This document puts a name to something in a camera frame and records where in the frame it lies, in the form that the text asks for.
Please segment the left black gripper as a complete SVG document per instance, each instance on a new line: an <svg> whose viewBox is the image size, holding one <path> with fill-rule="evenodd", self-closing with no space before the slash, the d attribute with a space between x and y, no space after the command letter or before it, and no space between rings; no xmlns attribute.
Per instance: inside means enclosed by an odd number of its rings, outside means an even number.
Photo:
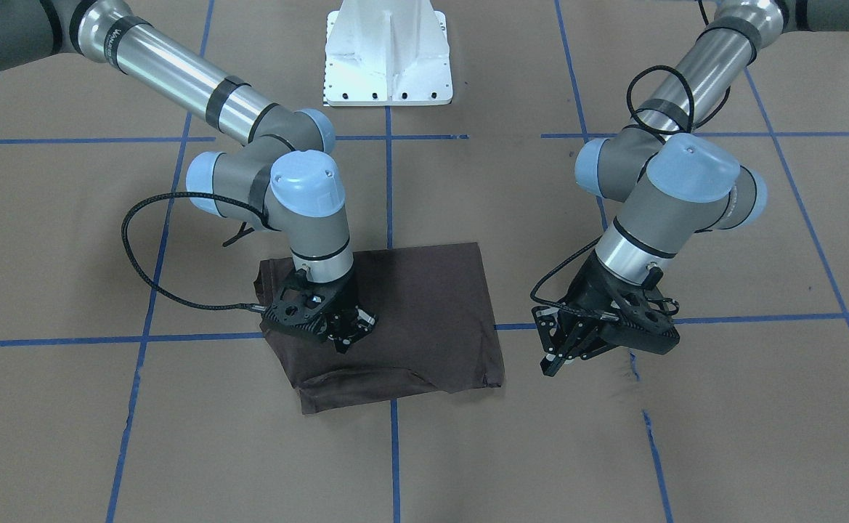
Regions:
<svg viewBox="0 0 849 523"><path fill-rule="evenodd" d="M574 360L590 360L617 347L601 334L601 328L607 323L619 320L606 292L606 282L616 279L608 278L607 271L593 253L585 259L563 298L553 301L537 295L544 283L583 253L572 254L532 288L532 301L538 304L532 309L532 317L545 352L540 361L545 376L553 377Z"/></svg>

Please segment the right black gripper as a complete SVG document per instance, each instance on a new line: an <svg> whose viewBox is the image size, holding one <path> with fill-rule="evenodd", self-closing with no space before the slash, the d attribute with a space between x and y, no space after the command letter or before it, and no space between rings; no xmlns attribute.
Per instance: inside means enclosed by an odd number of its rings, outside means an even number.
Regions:
<svg viewBox="0 0 849 523"><path fill-rule="evenodd" d="M354 270L332 282L312 284L314 297L320 302L312 310L312 333L322 340L331 340L339 354L346 354L355 338L363 338L374 330L377 317L369 315L360 305Z"/></svg>

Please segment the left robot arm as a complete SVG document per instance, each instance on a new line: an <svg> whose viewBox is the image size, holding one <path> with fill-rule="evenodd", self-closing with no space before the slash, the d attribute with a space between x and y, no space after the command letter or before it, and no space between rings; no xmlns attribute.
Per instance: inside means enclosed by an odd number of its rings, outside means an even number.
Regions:
<svg viewBox="0 0 849 523"><path fill-rule="evenodd" d="M768 198L759 174L696 130L760 50L790 32L849 32L849 1L723 1L686 56L660 67L667 79L647 100L627 90L630 122L582 147L577 185L621 209L578 251L585 261L563 298L530 294L546 376L621 346L676 347L679 305L659 290L667 266L693 235L755 221Z"/></svg>

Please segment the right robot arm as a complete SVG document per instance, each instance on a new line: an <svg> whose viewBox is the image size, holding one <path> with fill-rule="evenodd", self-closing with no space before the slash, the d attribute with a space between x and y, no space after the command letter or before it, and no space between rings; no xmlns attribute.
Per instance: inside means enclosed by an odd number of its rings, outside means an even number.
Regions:
<svg viewBox="0 0 849 523"><path fill-rule="evenodd" d="M178 305L133 272L120 223L175 190L215 130L105 64L66 30L76 3L0 1L0 352L171 344Z"/></svg>

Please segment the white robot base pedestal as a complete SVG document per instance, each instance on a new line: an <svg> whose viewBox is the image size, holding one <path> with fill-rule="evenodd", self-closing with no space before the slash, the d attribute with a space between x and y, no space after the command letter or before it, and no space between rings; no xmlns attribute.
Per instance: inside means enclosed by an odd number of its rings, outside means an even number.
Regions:
<svg viewBox="0 0 849 523"><path fill-rule="evenodd" d="M430 1L344 1L325 29L325 105L452 102L447 18Z"/></svg>

